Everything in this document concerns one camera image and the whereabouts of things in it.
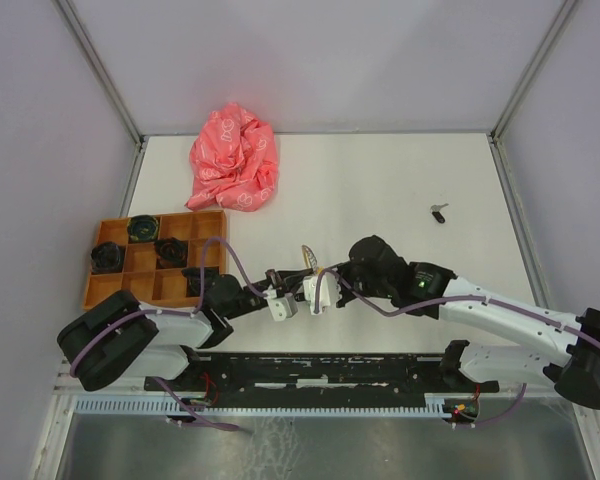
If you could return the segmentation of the keyring bunch with colourful tags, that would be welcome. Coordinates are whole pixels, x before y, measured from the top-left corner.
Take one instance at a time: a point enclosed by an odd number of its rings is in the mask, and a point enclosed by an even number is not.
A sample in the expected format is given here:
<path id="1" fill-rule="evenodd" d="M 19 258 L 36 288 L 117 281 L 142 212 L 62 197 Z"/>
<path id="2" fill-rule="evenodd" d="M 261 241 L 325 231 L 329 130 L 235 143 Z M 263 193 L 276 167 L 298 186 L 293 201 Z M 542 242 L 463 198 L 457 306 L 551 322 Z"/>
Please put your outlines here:
<path id="1" fill-rule="evenodd" d="M 319 265 L 319 262 L 313 250 L 308 245 L 302 245 L 301 252 L 306 268 L 310 269 L 314 275 L 318 275 L 322 267 Z"/>

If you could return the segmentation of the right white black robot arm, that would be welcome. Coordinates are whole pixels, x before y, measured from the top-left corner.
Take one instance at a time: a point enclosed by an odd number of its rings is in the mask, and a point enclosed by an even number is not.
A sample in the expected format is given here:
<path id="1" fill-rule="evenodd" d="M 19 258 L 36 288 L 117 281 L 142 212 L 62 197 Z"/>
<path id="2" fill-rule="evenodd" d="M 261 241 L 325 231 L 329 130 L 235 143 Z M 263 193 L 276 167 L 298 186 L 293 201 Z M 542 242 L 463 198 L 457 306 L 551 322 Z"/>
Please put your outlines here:
<path id="1" fill-rule="evenodd" d="M 439 265 L 407 262 L 376 235 L 357 241 L 333 275 L 344 289 L 342 304 L 387 299 L 390 317 L 427 316 L 506 340 L 452 341 L 438 368 L 447 389 L 491 381 L 539 385 L 600 410 L 600 310 L 574 314 L 514 301 Z"/>

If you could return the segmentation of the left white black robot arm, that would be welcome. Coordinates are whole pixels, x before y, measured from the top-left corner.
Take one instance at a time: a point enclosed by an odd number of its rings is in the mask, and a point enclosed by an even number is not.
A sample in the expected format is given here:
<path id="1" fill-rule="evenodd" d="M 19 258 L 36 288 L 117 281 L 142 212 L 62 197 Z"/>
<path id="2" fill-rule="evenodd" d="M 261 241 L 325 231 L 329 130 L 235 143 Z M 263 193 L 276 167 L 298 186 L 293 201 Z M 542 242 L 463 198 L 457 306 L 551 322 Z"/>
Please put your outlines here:
<path id="1" fill-rule="evenodd" d="M 165 308 L 119 290 L 65 326 L 57 344 L 69 362 L 69 375 L 88 392 L 104 389 L 122 378 L 160 377 L 189 390 L 201 378 L 192 359 L 233 333 L 229 321 L 268 309 L 276 301 L 291 302 L 310 276 L 310 269 L 271 269 L 266 277 L 241 285 L 215 267 L 189 268 L 193 284 L 203 292 L 200 308 Z"/>

